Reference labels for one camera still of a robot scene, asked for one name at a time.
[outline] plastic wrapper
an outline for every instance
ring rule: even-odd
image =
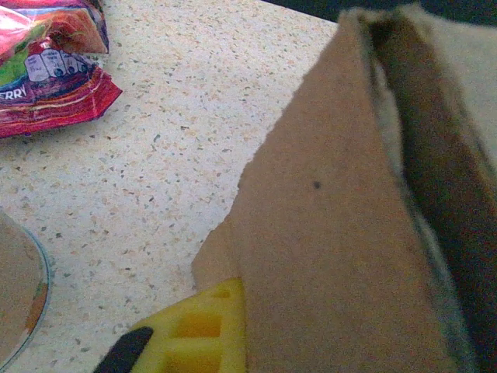
[[[99,0],[0,0],[0,137],[101,117],[121,94]]]

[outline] speckled countertop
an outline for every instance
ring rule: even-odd
[[[106,0],[104,118],[0,140],[0,206],[50,257],[17,372],[91,372],[127,328],[194,293],[190,264],[335,24],[258,0]]]

